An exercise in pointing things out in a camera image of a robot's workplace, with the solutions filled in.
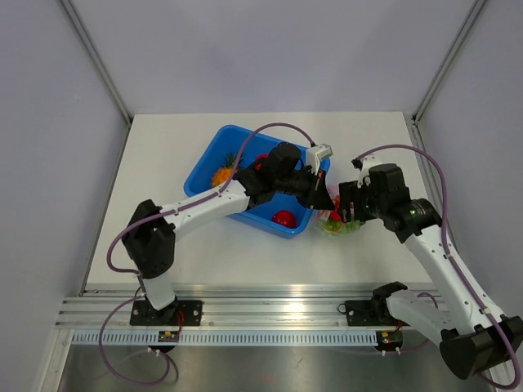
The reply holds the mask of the red toy apple top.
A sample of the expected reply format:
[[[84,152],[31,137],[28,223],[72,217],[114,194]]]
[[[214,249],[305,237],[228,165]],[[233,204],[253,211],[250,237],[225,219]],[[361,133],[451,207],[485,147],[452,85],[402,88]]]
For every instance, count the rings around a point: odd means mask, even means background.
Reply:
[[[329,220],[344,223],[345,221],[343,220],[343,217],[340,214],[340,197],[338,195],[334,197],[333,203],[334,209],[329,213]]]

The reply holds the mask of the clear zip bag orange zipper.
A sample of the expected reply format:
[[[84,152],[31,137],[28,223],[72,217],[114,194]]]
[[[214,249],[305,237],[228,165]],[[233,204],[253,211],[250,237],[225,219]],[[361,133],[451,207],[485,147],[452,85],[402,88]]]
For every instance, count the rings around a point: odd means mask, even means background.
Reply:
[[[363,227],[364,222],[360,222],[359,220],[352,220],[348,222],[344,222],[342,220],[342,216],[338,211],[340,206],[340,197],[337,191],[337,187],[329,185],[327,190],[334,203],[335,209],[332,211],[321,210],[316,213],[315,223],[319,231],[325,236],[340,237],[343,235],[352,234]]]

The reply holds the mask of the green toy lettuce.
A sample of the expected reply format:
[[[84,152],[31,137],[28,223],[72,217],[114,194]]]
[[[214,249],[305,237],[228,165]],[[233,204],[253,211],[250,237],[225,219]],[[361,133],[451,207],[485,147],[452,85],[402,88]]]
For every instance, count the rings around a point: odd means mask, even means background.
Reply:
[[[319,221],[321,232],[333,237],[352,234],[358,231],[362,226],[364,226],[364,223],[360,221],[342,222],[331,219]]]

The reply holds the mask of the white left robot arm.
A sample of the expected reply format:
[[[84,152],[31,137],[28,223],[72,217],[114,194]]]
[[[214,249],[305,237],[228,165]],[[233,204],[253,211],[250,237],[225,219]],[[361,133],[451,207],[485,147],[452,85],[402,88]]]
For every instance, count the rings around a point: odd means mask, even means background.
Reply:
[[[293,196],[304,208],[334,209],[321,163],[330,158],[329,145],[313,145],[306,152],[282,142],[267,157],[248,167],[234,168],[224,183],[191,198],[157,206],[150,200],[135,210],[122,242],[137,267],[148,315],[159,325],[177,314],[177,296],[168,278],[178,239],[224,216],[268,203],[276,194]]]

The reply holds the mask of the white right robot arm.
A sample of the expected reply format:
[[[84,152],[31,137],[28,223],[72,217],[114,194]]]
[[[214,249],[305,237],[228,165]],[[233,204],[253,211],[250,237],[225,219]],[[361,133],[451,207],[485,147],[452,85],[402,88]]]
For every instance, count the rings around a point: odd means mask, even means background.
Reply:
[[[443,233],[437,210],[425,198],[411,198],[396,164],[367,158],[354,164],[358,180],[339,185],[341,217],[382,221],[422,264],[446,306],[440,311],[426,305],[394,282],[373,291],[373,318],[414,327],[462,380],[510,360],[522,343],[522,319],[507,316],[481,288]]]

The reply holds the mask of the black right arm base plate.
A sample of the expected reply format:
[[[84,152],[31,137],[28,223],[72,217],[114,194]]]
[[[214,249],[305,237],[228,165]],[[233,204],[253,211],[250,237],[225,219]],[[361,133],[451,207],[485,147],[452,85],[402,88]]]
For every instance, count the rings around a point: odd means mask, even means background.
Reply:
[[[371,300],[349,300],[337,305],[337,311],[346,318],[349,327],[396,327],[394,318],[380,316]]]

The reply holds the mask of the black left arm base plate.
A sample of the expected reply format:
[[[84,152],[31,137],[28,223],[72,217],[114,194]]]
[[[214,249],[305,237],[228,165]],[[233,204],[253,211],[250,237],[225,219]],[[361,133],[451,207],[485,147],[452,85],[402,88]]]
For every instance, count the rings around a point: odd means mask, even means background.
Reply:
[[[148,300],[143,300],[133,303],[129,323],[138,327],[198,327],[202,314],[202,301],[176,300],[156,310]]]

